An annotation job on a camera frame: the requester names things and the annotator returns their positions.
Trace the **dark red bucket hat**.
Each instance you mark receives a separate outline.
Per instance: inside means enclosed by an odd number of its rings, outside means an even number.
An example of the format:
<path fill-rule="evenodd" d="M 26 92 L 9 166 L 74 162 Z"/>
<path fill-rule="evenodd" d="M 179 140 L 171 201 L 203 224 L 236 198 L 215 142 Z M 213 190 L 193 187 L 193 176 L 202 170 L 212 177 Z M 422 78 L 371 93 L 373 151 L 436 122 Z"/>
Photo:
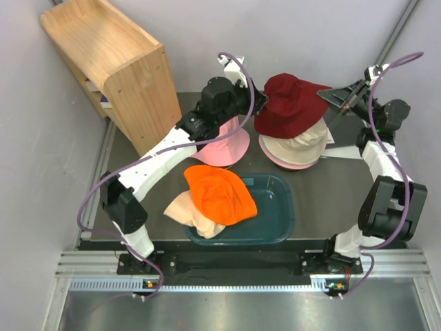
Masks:
<path fill-rule="evenodd" d="M 269 101 L 254 117 L 255 130 L 277 139 L 297 137 L 325 115 L 328 103 L 317 92 L 329 89 L 288 73 L 271 77 L 264 87 Z"/>

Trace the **turquoise bucket hat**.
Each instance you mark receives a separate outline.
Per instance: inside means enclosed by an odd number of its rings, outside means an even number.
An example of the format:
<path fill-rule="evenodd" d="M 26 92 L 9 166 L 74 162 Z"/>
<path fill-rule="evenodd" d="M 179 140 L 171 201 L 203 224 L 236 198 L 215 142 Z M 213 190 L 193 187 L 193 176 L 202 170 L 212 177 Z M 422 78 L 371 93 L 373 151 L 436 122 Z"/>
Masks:
<path fill-rule="evenodd" d="M 296 165 L 296 164 L 292 164 L 292 163 L 287 163 L 277 157 L 275 157 L 266 147 L 263 139 L 261 137 L 259 137 L 258 139 L 258 143 L 260 146 L 260 149 L 263 151 L 264 155 L 270 160 L 272 161 L 274 164 L 276 164 L 277 166 L 284 168 L 284 169 L 288 169 L 288 170 L 303 170 L 306 168 L 310 168 L 312 166 L 314 166 L 318 161 L 314 161 L 312 163 L 308 163 L 306 165 Z"/>

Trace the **beige bucket hat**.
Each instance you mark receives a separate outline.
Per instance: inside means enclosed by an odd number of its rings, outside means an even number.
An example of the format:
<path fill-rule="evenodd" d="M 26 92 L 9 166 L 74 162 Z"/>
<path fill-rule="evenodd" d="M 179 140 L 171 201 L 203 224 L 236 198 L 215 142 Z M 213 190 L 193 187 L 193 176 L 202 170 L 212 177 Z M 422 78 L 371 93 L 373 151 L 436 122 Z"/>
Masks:
<path fill-rule="evenodd" d="M 290 139 L 279 139 L 260 134 L 267 149 L 277 158 L 298 165 L 319 160 L 328 142 L 328 127 L 320 119 L 302 134 Z"/>

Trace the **light pink bucket hat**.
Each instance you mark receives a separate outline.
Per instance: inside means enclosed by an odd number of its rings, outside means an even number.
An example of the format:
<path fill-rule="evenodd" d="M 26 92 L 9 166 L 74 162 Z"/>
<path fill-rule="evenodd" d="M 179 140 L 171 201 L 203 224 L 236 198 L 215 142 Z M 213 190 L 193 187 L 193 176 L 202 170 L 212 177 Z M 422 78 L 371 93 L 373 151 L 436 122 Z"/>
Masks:
<path fill-rule="evenodd" d="M 298 165 L 298 164 L 284 162 L 276 157 L 270 157 L 269 160 L 272 161 L 276 166 L 278 166 L 282 169 L 285 169 L 285 170 L 289 170 L 289 171 L 291 171 L 291 170 L 293 170 L 293 171 L 294 170 L 304 170 L 304 169 L 307 169 L 307 168 L 310 168 L 310 167 L 316 165 L 318 162 L 318 160 L 315 160 L 312 163 L 308 163 L 305 165 Z"/>

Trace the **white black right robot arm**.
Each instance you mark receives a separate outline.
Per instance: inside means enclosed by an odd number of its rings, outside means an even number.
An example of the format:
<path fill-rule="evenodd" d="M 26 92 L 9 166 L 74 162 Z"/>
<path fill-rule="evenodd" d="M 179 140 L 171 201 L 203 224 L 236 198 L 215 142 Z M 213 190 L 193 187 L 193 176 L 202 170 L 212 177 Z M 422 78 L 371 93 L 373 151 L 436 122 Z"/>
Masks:
<path fill-rule="evenodd" d="M 354 264 L 364 250 L 383 248 L 394 241 L 410 241 L 428 190 L 410 179 L 396 154 L 396 132 L 409 116 L 408 103 L 402 99 L 378 103 L 363 80 L 330 90 L 326 100 L 339 114 L 352 112 L 369 124 L 360 130 L 356 147 L 373 177 L 357 224 L 328 240 L 327 251 L 321 256 L 323 268 L 336 273 Z"/>

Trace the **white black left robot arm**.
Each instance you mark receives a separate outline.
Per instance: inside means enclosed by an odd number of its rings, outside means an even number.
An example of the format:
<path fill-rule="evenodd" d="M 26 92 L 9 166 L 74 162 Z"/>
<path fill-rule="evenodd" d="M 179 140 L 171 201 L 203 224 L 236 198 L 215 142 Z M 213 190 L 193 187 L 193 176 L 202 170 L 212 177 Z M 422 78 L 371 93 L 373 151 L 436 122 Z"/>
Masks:
<path fill-rule="evenodd" d="M 246 120 L 259 114 L 270 98 L 250 78 L 231 81 L 210 79 L 194 109 L 184 114 L 165 138 L 141 159 L 101 177 L 100 199 L 122 244 L 134 255 L 132 265 L 141 273 L 156 267 L 152 243 L 141 206 L 149 190 L 172 168 L 206 145 L 229 138 L 220 127 L 243 115 Z"/>

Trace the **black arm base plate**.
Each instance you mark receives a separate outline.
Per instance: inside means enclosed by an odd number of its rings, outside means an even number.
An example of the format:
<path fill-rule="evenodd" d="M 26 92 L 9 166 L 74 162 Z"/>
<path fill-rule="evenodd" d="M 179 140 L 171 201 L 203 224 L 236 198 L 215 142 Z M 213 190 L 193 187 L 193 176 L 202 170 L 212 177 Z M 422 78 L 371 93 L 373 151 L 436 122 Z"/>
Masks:
<path fill-rule="evenodd" d="M 282 270 L 295 275 L 358 275 L 363 271 L 360 259 L 335 261 L 315 252 L 154 252 L 148 259 L 166 275 L 194 270 Z"/>

